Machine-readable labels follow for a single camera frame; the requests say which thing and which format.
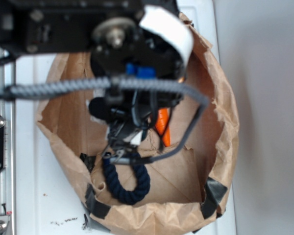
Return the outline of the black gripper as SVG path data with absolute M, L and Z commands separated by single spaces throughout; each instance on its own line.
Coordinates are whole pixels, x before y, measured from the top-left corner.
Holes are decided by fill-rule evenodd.
M 142 141 L 159 120 L 159 110 L 175 107 L 184 97 L 181 93 L 160 90 L 166 80 L 181 77 L 184 72 L 181 56 L 159 36 L 128 36 L 96 40 L 90 62 L 96 77 L 156 83 L 146 90 L 122 90 L 114 84 L 88 105 L 90 114 L 108 125 L 104 153 L 137 152 L 139 143 L 134 139 Z

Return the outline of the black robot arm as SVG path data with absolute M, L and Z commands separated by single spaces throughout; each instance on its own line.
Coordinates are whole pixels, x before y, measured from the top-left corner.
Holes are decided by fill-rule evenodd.
M 108 124 L 110 156 L 138 157 L 161 108 L 183 98 L 178 80 L 194 44 L 174 0 L 0 0 L 0 66 L 25 55 L 87 53 L 92 78 L 0 88 L 0 99 L 102 90 L 89 113 Z

